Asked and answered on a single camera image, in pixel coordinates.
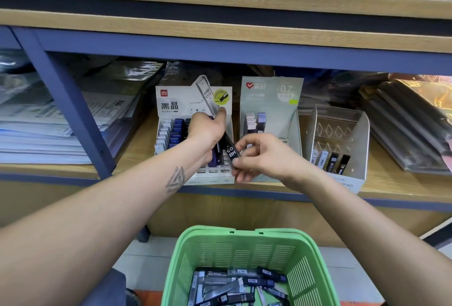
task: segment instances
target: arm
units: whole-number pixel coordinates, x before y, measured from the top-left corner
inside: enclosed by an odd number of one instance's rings
[[[224,109],[215,120],[197,113],[181,144],[1,229],[1,303],[78,305],[151,215],[212,159],[225,117]]]
[[[238,182],[259,173],[279,179],[314,203],[391,306],[446,306],[452,301],[452,261],[337,183],[269,134],[237,143]]]

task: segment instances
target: pant leg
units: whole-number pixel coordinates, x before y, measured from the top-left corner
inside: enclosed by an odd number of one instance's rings
[[[81,306],[125,306],[126,276],[111,269],[104,279],[83,300]]]

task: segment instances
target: display box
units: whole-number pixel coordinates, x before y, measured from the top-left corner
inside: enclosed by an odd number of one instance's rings
[[[232,114],[232,87],[215,87],[208,85],[205,75],[201,75],[191,86],[156,86],[157,113],[159,116],[158,131],[160,132],[165,119],[187,119],[196,112],[204,112],[215,116],[210,102],[226,109],[226,132],[233,140]],[[203,93],[211,91],[211,95],[203,96]],[[224,164],[216,167],[201,167],[185,183],[191,185],[213,185],[234,183],[232,176],[232,162],[226,152],[222,150]]]
[[[243,76],[240,94],[240,137],[252,132],[272,133],[301,155],[297,107],[302,86],[302,78]],[[253,182],[279,181],[259,175]]]
[[[369,129],[369,119],[362,111],[315,105],[303,157],[358,193],[367,175]]]

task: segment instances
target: green basket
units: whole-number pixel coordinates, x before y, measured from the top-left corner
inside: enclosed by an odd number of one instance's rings
[[[180,235],[161,306],[186,306],[196,267],[267,267],[287,275],[292,306],[339,306],[319,248],[296,229],[241,231],[193,226]]]

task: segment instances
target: white display box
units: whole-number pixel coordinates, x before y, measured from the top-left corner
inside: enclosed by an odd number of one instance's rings
[[[240,136],[246,134],[246,113],[256,116],[265,112],[264,133],[271,133],[300,156],[302,143],[298,118],[298,101],[302,91],[302,78],[285,77],[242,77],[240,93]],[[278,180],[258,175],[253,182],[279,182]]]
[[[303,157],[311,162],[314,149],[349,155],[342,175],[327,172],[337,182],[342,183],[353,193],[358,193],[367,176],[367,157],[369,152],[369,119],[359,110],[315,105],[306,131]]]
[[[233,128],[231,121],[232,114],[232,87],[215,87],[208,84],[211,90],[210,98],[205,98],[197,86],[197,82],[201,75],[191,86],[156,86],[157,114],[159,116],[158,131],[162,126],[164,119],[187,119],[191,118],[196,112],[204,112],[207,115],[212,114],[212,107],[207,104],[206,100],[212,100],[218,106],[226,109],[226,132],[231,138],[233,137]],[[223,150],[224,165],[216,167],[201,167],[190,179],[185,183],[186,186],[191,185],[213,185],[213,184],[232,184],[235,181],[232,176],[232,161]]]

